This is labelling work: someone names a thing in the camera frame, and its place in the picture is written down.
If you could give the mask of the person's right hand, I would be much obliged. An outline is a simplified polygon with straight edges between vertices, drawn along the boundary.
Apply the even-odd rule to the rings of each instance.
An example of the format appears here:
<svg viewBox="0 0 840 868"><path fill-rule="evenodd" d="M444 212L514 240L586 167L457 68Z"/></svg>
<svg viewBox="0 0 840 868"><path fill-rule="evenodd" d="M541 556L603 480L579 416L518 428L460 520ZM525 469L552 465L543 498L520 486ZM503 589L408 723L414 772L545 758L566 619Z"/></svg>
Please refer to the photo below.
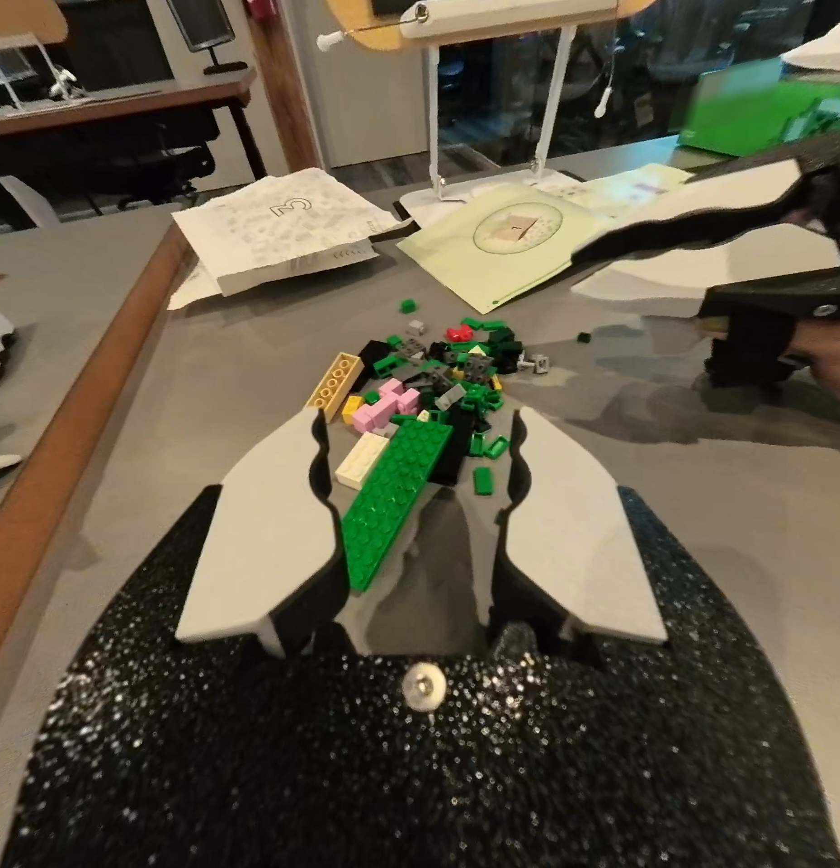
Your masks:
<svg viewBox="0 0 840 868"><path fill-rule="evenodd" d="M788 353L805 359L818 385L840 401L840 321L799 320Z"/></svg>

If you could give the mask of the light green instruction booklet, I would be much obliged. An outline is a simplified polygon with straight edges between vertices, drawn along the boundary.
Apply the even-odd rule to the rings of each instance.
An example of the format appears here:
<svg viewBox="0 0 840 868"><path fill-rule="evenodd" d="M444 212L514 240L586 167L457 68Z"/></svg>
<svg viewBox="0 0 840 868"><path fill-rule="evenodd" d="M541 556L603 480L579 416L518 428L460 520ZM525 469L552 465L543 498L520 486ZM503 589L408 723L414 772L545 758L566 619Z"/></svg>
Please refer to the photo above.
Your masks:
<svg viewBox="0 0 840 868"><path fill-rule="evenodd" d="M397 248L486 315L571 265L575 250L690 174L661 164L579 181L529 170L404 195L418 230Z"/></svg>

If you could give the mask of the wooden pillar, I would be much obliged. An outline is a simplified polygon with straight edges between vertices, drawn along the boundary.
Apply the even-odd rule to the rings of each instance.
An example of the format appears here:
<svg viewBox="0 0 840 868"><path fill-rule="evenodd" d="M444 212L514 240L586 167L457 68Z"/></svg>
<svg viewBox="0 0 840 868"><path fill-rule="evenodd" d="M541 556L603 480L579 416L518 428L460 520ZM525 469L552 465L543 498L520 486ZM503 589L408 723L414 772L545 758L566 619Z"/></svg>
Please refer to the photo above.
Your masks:
<svg viewBox="0 0 840 868"><path fill-rule="evenodd" d="M247 1L255 62L291 171L324 168L285 2Z"/></svg>

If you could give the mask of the wooden background table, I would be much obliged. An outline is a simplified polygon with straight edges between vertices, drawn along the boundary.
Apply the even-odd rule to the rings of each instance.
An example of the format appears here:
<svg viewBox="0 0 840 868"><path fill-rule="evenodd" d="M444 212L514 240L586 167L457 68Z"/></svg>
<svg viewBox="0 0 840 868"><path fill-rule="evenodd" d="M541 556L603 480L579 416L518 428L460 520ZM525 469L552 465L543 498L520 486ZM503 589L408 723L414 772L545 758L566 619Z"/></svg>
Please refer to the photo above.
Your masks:
<svg viewBox="0 0 840 868"><path fill-rule="evenodd" d="M81 99L8 110L0 113L0 139L188 106L201 106L208 110L227 108L240 136L252 177L262 179L266 176L266 168L244 113L251 101L252 83L256 78L256 71L248 68L200 75L193 81L157 81L97 91Z"/></svg>

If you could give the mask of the white printed paper bag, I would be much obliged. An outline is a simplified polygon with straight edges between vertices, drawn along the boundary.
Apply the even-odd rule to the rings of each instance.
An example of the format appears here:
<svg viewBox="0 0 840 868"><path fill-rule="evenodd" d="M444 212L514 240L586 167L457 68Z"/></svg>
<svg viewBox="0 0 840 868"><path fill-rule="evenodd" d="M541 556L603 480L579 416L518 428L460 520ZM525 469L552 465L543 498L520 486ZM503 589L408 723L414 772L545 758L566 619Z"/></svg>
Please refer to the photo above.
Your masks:
<svg viewBox="0 0 840 868"><path fill-rule="evenodd" d="M319 168L267 176L174 219L225 298L373 259L370 236L397 223Z"/></svg>

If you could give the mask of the black computer monitor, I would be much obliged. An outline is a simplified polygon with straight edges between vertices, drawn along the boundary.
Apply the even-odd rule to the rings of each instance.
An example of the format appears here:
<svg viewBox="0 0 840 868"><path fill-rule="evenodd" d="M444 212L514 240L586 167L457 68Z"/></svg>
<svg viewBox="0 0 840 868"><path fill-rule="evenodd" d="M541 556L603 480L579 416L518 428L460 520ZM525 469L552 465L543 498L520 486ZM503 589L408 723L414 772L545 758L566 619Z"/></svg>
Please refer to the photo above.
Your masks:
<svg viewBox="0 0 840 868"><path fill-rule="evenodd" d="M221 1L166 1L179 27L187 49L192 53L207 51L211 63L204 75L227 74L246 71L244 61L218 60L215 49L234 42L236 34L231 26L227 10Z"/></svg>

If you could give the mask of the black office chair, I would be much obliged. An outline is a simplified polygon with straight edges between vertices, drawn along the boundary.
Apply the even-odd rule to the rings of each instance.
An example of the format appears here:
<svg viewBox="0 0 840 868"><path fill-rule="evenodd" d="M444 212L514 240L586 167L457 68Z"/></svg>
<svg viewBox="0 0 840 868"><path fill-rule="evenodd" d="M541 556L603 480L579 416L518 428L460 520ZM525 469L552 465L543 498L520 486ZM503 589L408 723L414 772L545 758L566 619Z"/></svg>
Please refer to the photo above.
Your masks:
<svg viewBox="0 0 840 868"><path fill-rule="evenodd" d="M135 114L0 136L0 176L45 195L117 196L154 205L193 192L215 170L218 123L208 109Z"/></svg>

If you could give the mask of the pile of small toy bricks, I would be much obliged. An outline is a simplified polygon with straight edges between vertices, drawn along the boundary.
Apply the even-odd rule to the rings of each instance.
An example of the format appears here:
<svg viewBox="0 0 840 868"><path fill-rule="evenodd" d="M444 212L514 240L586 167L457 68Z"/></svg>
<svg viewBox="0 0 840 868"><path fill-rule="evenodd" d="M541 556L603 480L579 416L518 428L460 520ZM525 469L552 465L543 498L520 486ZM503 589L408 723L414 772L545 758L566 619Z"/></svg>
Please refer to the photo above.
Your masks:
<svg viewBox="0 0 840 868"><path fill-rule="evenodd" d="M363 371L334 418L359 435L388 439L410 419L452 426L429 482L454 487L467 458L497 460L509 447L506 437L489 435L490 416L505 404L502 379L548 375L552 360L532 353L502 320L466 317L428 344L425 334L425 323L411 320L403 333L370 340L356 355Z"/></svg>

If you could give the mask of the tan long toy brick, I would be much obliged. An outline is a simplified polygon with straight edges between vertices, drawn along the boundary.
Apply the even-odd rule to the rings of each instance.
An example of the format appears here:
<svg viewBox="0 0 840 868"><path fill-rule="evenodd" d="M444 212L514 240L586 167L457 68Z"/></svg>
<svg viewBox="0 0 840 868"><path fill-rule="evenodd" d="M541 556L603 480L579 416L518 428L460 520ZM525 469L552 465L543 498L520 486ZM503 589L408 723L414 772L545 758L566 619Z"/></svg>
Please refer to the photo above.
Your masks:
<svg viewBox="0 0 840 868"><path fill-rule="evenodd" d="M306 407L322 411L326 422L331 423L363 368L364 363L359 356L339 353L318 382Z"/></svg>

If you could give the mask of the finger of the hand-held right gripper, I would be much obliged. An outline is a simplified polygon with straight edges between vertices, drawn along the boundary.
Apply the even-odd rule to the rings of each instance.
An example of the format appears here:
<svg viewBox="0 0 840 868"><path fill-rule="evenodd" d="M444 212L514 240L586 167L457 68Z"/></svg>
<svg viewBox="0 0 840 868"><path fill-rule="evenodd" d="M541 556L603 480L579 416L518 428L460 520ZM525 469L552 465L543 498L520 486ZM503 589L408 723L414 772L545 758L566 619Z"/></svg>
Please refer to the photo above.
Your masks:
<svg viewBox="0 0 840 868"><path fill-rule="evenodd" d="M804 226L765 226L718 245L619 259L571 288L600 303L702 303L708 289L840 266L840 247Z"/></svg>
<svg viewBox="0 0 840 868"><path fill-rule="evenodd" d="M812 168L801 156L738 159L706 167L578 244L571 266L586 268L699 242L725 241L783 211Z"/></svg>

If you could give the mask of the green toy set box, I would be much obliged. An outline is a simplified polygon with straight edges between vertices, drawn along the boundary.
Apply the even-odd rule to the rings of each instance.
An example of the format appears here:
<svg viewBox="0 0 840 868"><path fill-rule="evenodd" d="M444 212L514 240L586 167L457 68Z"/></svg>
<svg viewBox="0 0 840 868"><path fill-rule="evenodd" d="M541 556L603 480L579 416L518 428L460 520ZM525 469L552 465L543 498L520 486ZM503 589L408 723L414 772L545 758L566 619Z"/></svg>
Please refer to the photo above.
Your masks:
<svg viewBox="0 0 840 868"><path fill-rule="evenodd" d="M677 144L742 157L834 132L840 132L840 75L795 75L773 59L702 75Z"/></svg>

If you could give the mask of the white flat toy brick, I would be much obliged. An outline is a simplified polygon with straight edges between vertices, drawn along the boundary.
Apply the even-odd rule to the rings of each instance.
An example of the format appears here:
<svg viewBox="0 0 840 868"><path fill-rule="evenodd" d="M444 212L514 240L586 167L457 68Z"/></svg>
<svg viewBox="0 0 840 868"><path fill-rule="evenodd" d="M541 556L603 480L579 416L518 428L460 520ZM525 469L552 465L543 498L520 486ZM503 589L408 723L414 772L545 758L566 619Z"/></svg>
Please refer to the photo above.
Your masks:
<svg viewBox="0 0 840 868"><path fill-rule="evenodd" d="M375 432L363 433L336 469L336 480L347 488L360 491L390 442Z"/></svg>

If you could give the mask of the large green baseplate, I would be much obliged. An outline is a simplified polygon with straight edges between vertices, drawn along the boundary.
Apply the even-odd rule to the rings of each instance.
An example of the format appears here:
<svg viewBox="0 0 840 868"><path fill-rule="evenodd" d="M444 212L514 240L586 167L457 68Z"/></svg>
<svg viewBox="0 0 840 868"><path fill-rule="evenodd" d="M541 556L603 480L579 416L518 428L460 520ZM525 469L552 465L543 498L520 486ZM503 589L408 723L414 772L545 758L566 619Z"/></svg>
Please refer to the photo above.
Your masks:
<svg viewBox="0 0 840 868"><path fill-rule="evenodd" d="M351 590L368 589L452 433L450 425L410 419L383 450L341 522Z"/></svg>

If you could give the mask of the grey table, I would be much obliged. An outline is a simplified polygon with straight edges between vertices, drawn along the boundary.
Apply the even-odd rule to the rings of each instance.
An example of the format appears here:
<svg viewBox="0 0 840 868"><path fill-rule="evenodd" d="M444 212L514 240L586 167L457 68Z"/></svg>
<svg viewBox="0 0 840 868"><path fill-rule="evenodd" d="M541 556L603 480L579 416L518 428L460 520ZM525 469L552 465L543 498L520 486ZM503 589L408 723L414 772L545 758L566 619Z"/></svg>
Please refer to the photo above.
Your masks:
<svg viewBox="0 0 840 868"><path fill-rule="evenodd" d="M0 381L0 454L27 458L35 450L173 224L170 212L155 209L0 237L0 311L17 327ZM121 494L131 496L131 509L148 495L187 505L184 495L224 470L211 462L219 450L182 419L183 410L200 415L188 391L192 319L170 311L155 320L94 453L101 517L86 527L123 515Z"/></svg>

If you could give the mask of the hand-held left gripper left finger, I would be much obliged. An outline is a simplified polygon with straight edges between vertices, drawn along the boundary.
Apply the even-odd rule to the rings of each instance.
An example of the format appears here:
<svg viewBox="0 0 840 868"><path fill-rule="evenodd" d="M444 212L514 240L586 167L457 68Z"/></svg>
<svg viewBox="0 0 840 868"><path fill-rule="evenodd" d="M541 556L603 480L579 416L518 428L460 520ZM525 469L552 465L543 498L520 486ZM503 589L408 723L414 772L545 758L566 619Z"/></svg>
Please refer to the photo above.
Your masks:
<svg viewBox="0 0 840 868"><path fill-rule="evenodd" d="M178 642L251 635L269 655L291 658L335 619L349 575L328 455L324 413L305 408L227 473Z"/></svg>

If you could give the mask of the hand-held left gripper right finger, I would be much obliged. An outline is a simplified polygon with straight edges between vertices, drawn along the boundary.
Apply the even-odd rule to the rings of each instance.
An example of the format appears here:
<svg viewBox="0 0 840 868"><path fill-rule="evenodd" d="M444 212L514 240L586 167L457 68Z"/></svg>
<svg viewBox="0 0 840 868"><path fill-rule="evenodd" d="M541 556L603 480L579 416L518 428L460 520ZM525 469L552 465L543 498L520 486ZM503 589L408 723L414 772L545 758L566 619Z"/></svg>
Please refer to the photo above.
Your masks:
<svg viewBox="0 0 840 868"><path fill-rule="evenodd" d="M527 623L552 643L586 634L667 642L607 469L527 406L514 413L510 456L510 502L498 518L493 566L493 634Z"/></svg>

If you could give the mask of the grey desk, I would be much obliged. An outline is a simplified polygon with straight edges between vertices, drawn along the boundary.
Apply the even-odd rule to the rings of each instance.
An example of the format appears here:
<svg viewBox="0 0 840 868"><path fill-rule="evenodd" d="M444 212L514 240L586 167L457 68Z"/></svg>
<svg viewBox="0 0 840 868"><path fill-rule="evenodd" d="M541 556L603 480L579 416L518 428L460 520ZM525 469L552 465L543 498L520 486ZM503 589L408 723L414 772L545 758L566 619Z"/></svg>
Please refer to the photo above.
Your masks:
<svg viewBox="0 0 840 868"><path fill-rule="evenodd" d="M0 722L0 854L10 795L33 745L34 714L81 628L204 483L218 481L278 421L298 379L282 365L315 351L359 349L394 330L390 303L414 295L420 319L443 326L463 305L398 252L369 277L299 278L239 301L198 302L164 315L129 388L122 427ZM840 844L840 405L805 374L767 398L709 390L703 345L651 349L622 313L571 297L566 283L504 312L548 353L552 373L506 380L526 403L635 489L716 581L768 654L804 725Z"/></svg>

